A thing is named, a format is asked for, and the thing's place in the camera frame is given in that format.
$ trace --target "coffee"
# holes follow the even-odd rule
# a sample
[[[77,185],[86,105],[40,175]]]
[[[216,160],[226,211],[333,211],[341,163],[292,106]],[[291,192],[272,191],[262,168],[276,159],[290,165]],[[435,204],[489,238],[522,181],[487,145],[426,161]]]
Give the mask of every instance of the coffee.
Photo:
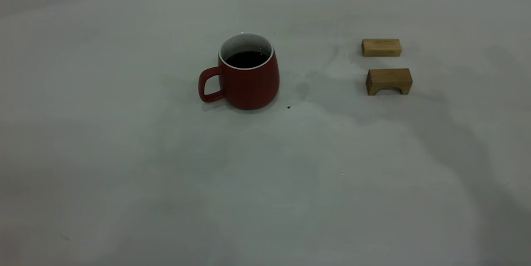
[[[266,62],[269,57],[256,51],[243,51],[226,60],[227,64],[240,69],[250,69]]]

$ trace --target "wooden block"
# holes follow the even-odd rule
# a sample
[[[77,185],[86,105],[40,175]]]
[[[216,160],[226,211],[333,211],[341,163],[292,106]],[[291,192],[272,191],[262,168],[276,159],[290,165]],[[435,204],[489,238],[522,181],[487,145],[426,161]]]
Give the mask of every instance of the wooden block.
[[[367,74],[367,93],[376,95],[383,88],[398,88],[401,94],[409,94],[413,84],[409,69],[380,69],[369,70]]]
[[[363,39],[363,56],[400,56],[402,47],[398,39]]]

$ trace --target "mug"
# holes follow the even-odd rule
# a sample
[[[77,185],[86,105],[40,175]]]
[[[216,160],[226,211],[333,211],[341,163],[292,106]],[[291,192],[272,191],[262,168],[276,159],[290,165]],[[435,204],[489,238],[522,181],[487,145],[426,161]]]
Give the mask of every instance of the mug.
[[[268,59],[258,66],[242,69],[227,64],[227,60],[244,51],[256,51]],[[205,95],[205,83],[218,75],[220,90]],[[241,33],[227,39],[218,52],[218,66],[199,76],[199,97],[204,102],[225,98],[239,109],[258,109],[268,105],[277,95],[280,85],[277,56],[266,38],[254,33]]]

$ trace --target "white table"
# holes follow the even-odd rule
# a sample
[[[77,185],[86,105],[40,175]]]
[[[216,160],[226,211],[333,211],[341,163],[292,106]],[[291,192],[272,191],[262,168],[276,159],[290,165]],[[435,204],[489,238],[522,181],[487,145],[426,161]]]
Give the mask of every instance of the white table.
[[[531,0],[0,0],[0,264],[529,265],[530,20]],[[202,103],[241,31],[275,45],[277,99]],[[377,68],[410,94],[367,96]]]

